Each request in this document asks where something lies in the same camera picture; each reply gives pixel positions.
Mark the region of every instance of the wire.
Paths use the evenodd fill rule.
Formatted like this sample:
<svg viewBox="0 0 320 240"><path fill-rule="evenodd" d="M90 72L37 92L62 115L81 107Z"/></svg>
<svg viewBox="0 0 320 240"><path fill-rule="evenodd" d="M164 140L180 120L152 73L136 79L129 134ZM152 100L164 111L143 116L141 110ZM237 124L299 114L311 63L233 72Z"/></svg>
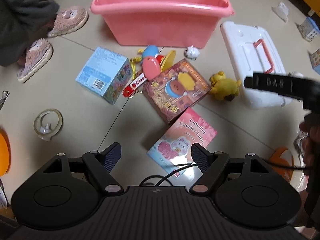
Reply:
<svg viewBox="0 0 320 240"><path fill-rule="evenodd" d="M271 162L267 159L263 159L266 163L268 163L271 166L277 167L277 168L282 168L282 169L287 169L287 170L293 170L293 171L300 171L300 170L312 170L313 166L306 166L306 167L293 167L293 166L287 166L287 165L282 165L278 163Z"/></svg>
<svg viewBox="0 0 320 240"><path fill-rule="evenodd" d="M158 187L162 182L164 182L167 178L171 177L172 175L176 174L179 171L182 171L184 169L197 166L197 164L191 164L191 165L186 165L185 167L179 168L173 172L170 172L168 175L166 175L163 179L161 179L157 184L155 184L155 187Z"/></svg>
<svg viewBox="0 0 320 240"><path fill-rule="evenodd" d="M168 180L168 179L165 179L164 176L162 175L151 175L151 176L148 176L146 177L143 181L140 182L139 186L143 186L143 184L149 180L149 179L153 179L153 178L161 178L163 179L163 181L167 181L171 186L173 186L173 184Z"/></svg>
<svg viewBox="0 0 320 240"><path fill-rule="evenodd" d="M185 165L191 165L192 163L184 163L184 164L173 164L173 165L170 165L170 167L174 166L174 167L179 167L179 166L185 166ZM151 176L148 176L146 177L142 182L140 182L139 186L145 186L145 182L149 179L153 179L153 178L161 178L163 179L164 176L162 175L151 175ZM173 184L168 180L168 179L165 179L171 186L173 186Z"/></svg>

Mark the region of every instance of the plastic bag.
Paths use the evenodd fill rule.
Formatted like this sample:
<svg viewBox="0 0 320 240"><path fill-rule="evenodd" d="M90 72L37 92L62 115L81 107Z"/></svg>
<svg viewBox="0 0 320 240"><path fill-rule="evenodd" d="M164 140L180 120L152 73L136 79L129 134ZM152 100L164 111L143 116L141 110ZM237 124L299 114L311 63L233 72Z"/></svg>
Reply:
<svg viewBox="0 0 320 240"><path fill-rule="evenodd" d="M287 8L287 6L283 2L279 3L277 7L272 7L272 10L282 20L284 20L284 22L287 22L289 20L288 19L289 9Z"/></svg>

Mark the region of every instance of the white plastic box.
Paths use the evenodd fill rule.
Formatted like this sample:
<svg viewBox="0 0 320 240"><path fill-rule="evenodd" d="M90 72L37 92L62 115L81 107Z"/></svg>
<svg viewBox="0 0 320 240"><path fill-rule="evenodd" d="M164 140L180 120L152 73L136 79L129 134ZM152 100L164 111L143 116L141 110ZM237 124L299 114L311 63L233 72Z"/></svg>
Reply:
<svg viewBox="0 0 320 240"><path fill-rule="evenodd" d="M239 89L245 104L252 109L289 104L292 101L291 98L267 91L246 89L243 86L243 80L247 76L252 76L253 72L286 75L281 58L268 32L258 26L238 25L229 21L224 22L220 29L236 78L242 82ZM259 40L263 40L263 46L259 43L255 47Z"/></svg>

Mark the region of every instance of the red handle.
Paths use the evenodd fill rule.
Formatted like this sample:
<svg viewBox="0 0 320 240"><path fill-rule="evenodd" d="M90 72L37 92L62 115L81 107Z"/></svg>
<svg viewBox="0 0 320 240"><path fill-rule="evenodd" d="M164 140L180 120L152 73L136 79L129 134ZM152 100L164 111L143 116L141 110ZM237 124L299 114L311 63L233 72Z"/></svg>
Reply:
<svg viewBox="0 0 320 240"><path fill-rule="evenodd" d="M273 61L272 61L271 55L270 55L270 53L269 53L269 50L268 50L268 48L267 48L267 45L266 45L266 43L264 42L263 39L259 39L257 42L254 42L254 43L253 43L253 46L254 46L255 48L257 48L257 47L260 45L260 43L262 44L263 50L264 50L264 52L265 52L265 54L266 54L266 56L267 56L267 59L268 59L270 65L271 65L271 68L268 69L267 71L265 71L264 73L265 73L265 74L269 74L269 73L271 73L272 71L275 70L275 66L274 66L274 64L273 64Z"/></svg>

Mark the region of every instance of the blue box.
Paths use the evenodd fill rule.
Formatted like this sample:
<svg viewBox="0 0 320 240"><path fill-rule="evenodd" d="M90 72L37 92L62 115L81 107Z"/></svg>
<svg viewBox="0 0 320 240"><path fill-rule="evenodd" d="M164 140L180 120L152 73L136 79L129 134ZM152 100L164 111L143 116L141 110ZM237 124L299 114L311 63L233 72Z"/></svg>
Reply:
<svg viewBox="0 0 320 240"><path fill-rule="evenodd" d="M315 53L310 54L310 61L314 71L320 74L320 49Z"/></svg>
<svg viewBox="0 0 320 240"><path fill-rule="evenodd" d="M320 30L316 24L316 22L307 17L307 19L298 27L302 37L307 41L312 41L314 37L316 37Z"/></svg>
<svg viewBox="0 0 320 240"><path fill-rule="evenodd" d="M114 105L131 77L132 68L127 57L97 47L76 81Z"/></svg>

